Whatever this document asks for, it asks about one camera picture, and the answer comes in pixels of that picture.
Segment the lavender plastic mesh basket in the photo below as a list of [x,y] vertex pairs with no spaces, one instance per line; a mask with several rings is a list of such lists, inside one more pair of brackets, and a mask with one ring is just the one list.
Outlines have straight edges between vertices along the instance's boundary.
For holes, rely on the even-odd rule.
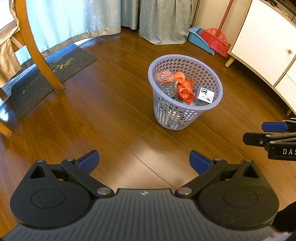
[[205,63],[179,54],[156,58],[148,68],[154,116],[168,130],[182,130],[203,112],[216,107],[223,87]]

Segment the blue milk carton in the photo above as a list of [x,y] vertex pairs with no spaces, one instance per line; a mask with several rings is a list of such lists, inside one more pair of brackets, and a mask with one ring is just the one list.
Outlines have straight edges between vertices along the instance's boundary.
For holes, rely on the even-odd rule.
[[215,92],[205,87],[198,87],[194,89],[193,92],[195,94],[194,100],[196,102],[211,104],[214,100]]

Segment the orange plastic bag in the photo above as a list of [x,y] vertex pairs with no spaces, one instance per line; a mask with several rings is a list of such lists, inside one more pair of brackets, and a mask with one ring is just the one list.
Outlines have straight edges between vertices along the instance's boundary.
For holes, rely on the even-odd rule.
[[175,81],[177,81],[177,94],[181,101],[186,104],[192,104],[195,98],[192,86],[194,80],[186,80],[186,77],[182,71],[174,74]]

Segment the clear plastic water bottle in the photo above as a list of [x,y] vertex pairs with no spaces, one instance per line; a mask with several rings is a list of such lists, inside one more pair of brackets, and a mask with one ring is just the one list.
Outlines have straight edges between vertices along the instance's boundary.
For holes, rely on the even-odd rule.
[[170,70],[165,70],[157,73],[154,76],[154,80],[163,93],[178,101],[177,81],[175,80],[174,73]]

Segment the white wooden cabinet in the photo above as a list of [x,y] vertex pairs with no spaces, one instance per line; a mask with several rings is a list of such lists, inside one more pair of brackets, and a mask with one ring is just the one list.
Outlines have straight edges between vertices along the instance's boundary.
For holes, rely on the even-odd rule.
[[265,81],[295,112],[295,24],[265,1],[251,1],[230,47],[238,60]]

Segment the dark grey floor mat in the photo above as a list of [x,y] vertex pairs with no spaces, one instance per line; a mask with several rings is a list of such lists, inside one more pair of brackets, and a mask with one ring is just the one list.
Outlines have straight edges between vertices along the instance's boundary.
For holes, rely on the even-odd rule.
[[96,60],[95,55],[75,44],[43,59],[41,69],[34,67],[11,88],[16,117],[22,119],[49,93],[62,90],[66,80]]

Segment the red broom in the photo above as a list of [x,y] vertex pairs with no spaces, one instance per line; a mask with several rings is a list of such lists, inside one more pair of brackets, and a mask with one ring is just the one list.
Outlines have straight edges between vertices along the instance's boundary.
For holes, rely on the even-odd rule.
[[211,50],[213,50],[215,53],[218,53],[224,58],[228,56],[229,44],[226,36],[222,32],[222,28],[226,22],[232,4],[233,0],[230,0],[222,21],[219,25],[219,28],[209,28],[198,33]]

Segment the blue plastic dustpan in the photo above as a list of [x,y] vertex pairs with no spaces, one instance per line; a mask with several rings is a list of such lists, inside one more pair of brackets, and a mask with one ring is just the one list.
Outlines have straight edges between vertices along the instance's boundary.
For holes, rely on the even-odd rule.
[[189,28],[189,35],[188,35],[188,41],[201,49],[205,50],[206,52],[214,55],[215,52],[208,46],[208,44],[202,39],[202,37],[199,35],[203,31],[200,27],[192,27]]

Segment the wooden chair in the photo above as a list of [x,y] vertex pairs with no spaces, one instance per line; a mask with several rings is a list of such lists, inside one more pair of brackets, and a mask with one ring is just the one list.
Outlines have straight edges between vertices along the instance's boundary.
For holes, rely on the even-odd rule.
[[21,70],[15,51],[23,46],[26,46],[33,62],[55,92],[62,91],[63,84],[50,70],[34,41],[26,2],[4,1],[1,3],[1,87]]

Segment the light blue star curtain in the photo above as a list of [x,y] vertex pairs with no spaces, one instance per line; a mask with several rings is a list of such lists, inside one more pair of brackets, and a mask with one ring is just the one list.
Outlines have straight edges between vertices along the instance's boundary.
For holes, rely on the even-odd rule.
[[34,41],[43,57],[88,38],[137,29],[140,1],[26,1]]

